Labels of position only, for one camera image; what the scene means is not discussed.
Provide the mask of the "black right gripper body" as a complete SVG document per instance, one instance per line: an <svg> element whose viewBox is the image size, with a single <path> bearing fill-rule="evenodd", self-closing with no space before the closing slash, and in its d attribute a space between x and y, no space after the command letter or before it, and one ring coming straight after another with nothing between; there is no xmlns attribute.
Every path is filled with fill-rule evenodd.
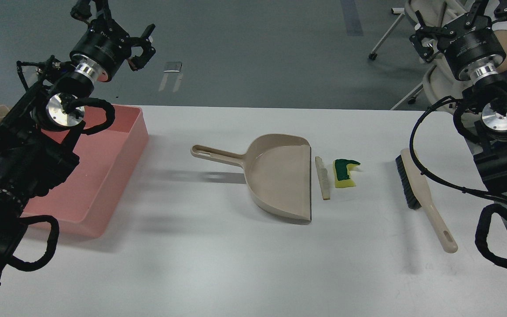
<svg viewBox="0 0 507 317"><path fill-rule="evenodd" d="M492 63L498 67L506 53L492 30L490 18L457 18L442 27L448 36L439 36L437 48L455 80L470 81L473 69Z"/></svg>

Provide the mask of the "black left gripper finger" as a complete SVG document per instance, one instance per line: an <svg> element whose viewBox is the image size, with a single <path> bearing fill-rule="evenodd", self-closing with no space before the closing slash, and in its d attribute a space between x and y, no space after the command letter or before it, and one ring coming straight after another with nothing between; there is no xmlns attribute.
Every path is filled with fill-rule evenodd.
<svg viewBox="0 0 507 317"><path fill-rule="evenodd" d="M105 21L112 20L108 0L77 0L70 10L70 16L75 20L88 23L92 16L91 3L95 4L97 18Z"/></svg>
<svg viewBox="0 0 507 317"><path fill-rule="evenodd" d="M132 71L142 70L156 53L152 46L151 34L155 30L155 25L148 25L141 36L127 38L127 44L131 48L141 48L142 53L128 58L128 64Z"/></svg>

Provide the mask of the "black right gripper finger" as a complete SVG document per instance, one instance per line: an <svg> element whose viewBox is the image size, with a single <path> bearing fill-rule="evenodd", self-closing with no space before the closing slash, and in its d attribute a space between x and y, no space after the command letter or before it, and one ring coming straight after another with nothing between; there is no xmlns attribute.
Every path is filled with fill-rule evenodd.
<svg viewBox="0 0 507 317"><path fill-rule="evenodd" d="M410 43L424 63L431 63L438 53L434 50L434 41L444 33L442 26L429 26L420 11L415 12L417 24L415 33L410 35Z"/></svg>
<svg viewBox="0 0 507 317"><path fill-rule="evenodd" d="M468 29L507 29L507 0L469 0Z"/></svg>

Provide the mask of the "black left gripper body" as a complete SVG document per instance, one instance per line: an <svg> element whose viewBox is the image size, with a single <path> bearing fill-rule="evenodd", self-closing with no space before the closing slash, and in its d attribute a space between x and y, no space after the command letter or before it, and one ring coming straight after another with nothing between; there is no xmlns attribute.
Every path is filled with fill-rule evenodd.
<svg viewBox="0 0 507 317"><path fill-rule="evenodd" d="M132 53L128 38L128 32L116 22L109 26L107 22L95 19L70 52L70 60L79 63L90 59L96 62L101 67L97 80L109 82Z"/></svg>

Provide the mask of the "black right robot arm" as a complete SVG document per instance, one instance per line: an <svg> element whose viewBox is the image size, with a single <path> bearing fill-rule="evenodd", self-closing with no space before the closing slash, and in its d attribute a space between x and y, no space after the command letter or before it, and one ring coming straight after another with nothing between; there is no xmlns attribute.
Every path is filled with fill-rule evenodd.
<svg viewBox="0 0 507 317"><path fill-rule="evenodd" d="M457 132L477 150L473 159L485 190L470 189L437 177L414 154L410 160L426 177L463 193L491 200L480 213L475 245L493 264L507 269L507 0L469 0L466 12L443 26L429 26L421 12L410 42L418 55L430 62L434 53L445 57L457 81L469 86L457 99L446 96L430 106L416 127L448 103L453 103Z"/></svg>

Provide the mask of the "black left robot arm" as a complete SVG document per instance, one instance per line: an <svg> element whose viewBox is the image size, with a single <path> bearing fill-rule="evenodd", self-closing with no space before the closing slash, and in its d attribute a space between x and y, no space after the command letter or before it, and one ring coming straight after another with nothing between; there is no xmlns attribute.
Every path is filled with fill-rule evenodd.
<svg viewBox="0 0 507 317"><path fill-rule="evenodd" d="M87 29L69 60L18 61L26 92L0 121L0 280L8 266L32 272L55 255L58 220L22 213L79 165L74 148L82 135L113 125L114 106L91 97L95 82L110 82L124 62L142 70L156 53L155 24L133 37L111 16L107 0L79 0L70 15Z"/></svg>

